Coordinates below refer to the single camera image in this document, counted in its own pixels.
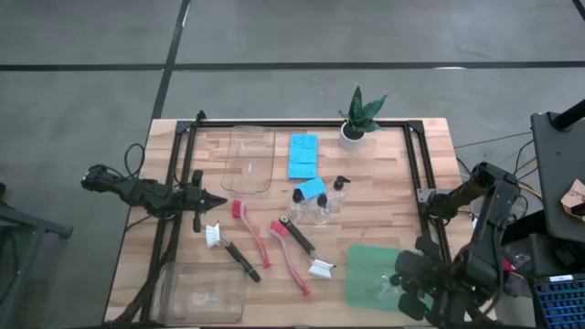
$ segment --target potted plant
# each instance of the potted plant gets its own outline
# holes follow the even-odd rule
[[[339,112],[342,117],[346,118],[344,124],[341,126],[341,133],[339,136],[339,143],[341,147],[347,151],[355,151],[359,148],[366,133],[371,133],[380,126],[374,121],[374,117],[388,95],[384,95],[379,100],[372,101],[366,106],[362,106],[362,91],[357,86],[354,91],[354,97],[349,106],[349,112],[344,114]]]

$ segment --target gray floor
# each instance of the gray floor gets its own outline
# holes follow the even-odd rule
[[[0,0],[0,64],[164,63],[179,5]],[[585,60],[584,32],[570,0],[193,0],[177,62]],[[24,327],[100,322],[128,207],[82,190],[80,179],[96,163],[122,168],[126,147],[144,141],[161,75],[0,72],[9,201],[75,226],[70,241],[46,242]],[[332,117],[356,85],[366,99],[388,94],[380,115],[447,117],[462,145],[527,132],[531,113],[580,101],[585,69],[175,72],[162,116]],[[469,166],[511,170],[529,139],[456,151]],[[533,155],[528,147],[521,161]],[[536,174],[526,181],[539,189]],[[499,316],[526,320],[517,316],[529,312],[525,302],[507,302]]]

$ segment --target butcher block tabletop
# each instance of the butcher block tabletop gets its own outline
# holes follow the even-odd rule
[[[450,189],[458,186],[462,181],[447,120],[443,118],[412,120],[422,120],[424,123],[437,188]],[[145,147],[141,178],[153,178],[164,183],[175,127],[176,120],[153,121]],[[223,248],[208,249],[205,242],[205,225],[220,222],[222,232],[239,248],[261,276],[260,283],[252,281],[250,277],[245,278],[246,300],[241,321],[237,324],[216,325],[425,324],[416,322],[402,313],[351,308],[345,302],[346,253],[350,245],[414,249],[414,242],[420,235],[420,222],[403,129],[382,128],[367,133],[361,149],[353,153],[340,148],[338,127],[272,129],[275,131],[275,148],[270,189],[264,198],[243,198],[248,207],[248,219],[259,232],[272,264],[268,269],[264,269],[252,235],[240,220],[231,216],[234,196],[220,184],[226,168],[230,128],[197,128],[191,171],[203,170],[203,187],[209,193],[223,196],[229,201],[209,210],[201,217],[203,233],[195,233],[192,229],[194,214],[184,213],[176,262],[232,262],[232,258]],[[271,221],[278,220],[285,214],[294,186],[301,182],[289,180],[287,177],[291,133],[311,133],[318,136],[317,174],[328,186],[338,175],[351,180],[351,184],[346,185],[348,189],[341,213],[332,214],[324,226],[298,225],[299,230],[314,244],[320,256],[337,265],[331,281],[310,276],[307,273],[310,267],[309,256],[292,237],[287,237],[292,261],[311,290],[311,294],[306,297],[301,294],[301,290],[288,272],[279,242],[270,235]],[[425,187],[426,179],[418,137],[416,133],[412,136],[421,182]],[[181,173],[184,161],[185,140],[186,136],[181,143],[177,173]],[[145,215],[143,208],[134,207],[127,224],[130,225]],[[119,315],[143,285],[148,273],[155,230],[156,219],[149,218],[124,234],[104,321],[112,320]],[[454,255],[469,241],[472,225],[467,216],[460,215],[451,221],[446,231],[451,254]]]

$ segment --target pink bristle brush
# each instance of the pink bristle brush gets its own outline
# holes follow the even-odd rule
[[[301,290],[303,290],[303,295],[308,296],[309,294],[311,294],[311,291],[307,289],[307,286],[304,284],[303,279],[301,278],[299,273],[294,269],[293,264],[289,260],[289,253],[286,250],[286,242],[284,241],[284,237],[286,237],[288,234],[289,231],[286,229],[285,226],[283,226],[281,223],[277,221],[272,221],[271,235],[281,243],[282,250],[284,251],[284,258],[286,259],[286,265],[289,268],[289,272],[291,273],[292,278],[294,279],[296,284],[298,284],[299,287],[301,287]]]
[[[248,210],[246,208],[246,204],[242,201],[236,199],[234,200],[234,204],[231,207],[231,216],[235,219],[240,219],[244,225],[248,228],[254,239],[256,240],[256,246],[258,247],[258,251],[260,252],[260,256],[264,261],[264,269],[268,269],[271,266],[271,263],[268,261],[268,253],[264,248],[264,244],[262,243],[262,239],[258,233],[254,230],[250,222],[248,221]]]

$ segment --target pink brush handle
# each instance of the pink brush handle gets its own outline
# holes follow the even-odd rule
[[[271,266],[271,263],[268,261],[268,252],[266,252],[266,248],[264,248],[264,243],[262,242],[262,239],[260,239],[260,236],[258,235],[258,233],[256,233],[256,231],[254,230],[254,228],[252,227],[252,225],[249,223],[245,216],[241,217],[241,221],[244,222],[244,224],[246,225],[246,227],[256,240],[256,246],[258,247],[260,256],[264,261],[264,269],[268,269]]]
[[[301,288],[301,290],[303,291],[303,295],[308,296],[311,293],[311,291],[309,291],[309,289],[307,289],[307,286],[304,284],[303,279],[301,278],[299,273],[296,271],[296,269],[291,264],[291,261],[289,259],[289,253],[286,249],[286,243],[284,242],[284,238],[280,234],[278,234],[278,232],[275,232],[272,229],[271,229],[271,235],[273,237],[275,237],[277,240],[279,240],[279,242],[281,242],[282,250],[284,251],[284,258],[286,259],[286,266],[289,268],[289,272],[291,273],[292,278],[294,279],[296,284],[298,284],[299,287]]]

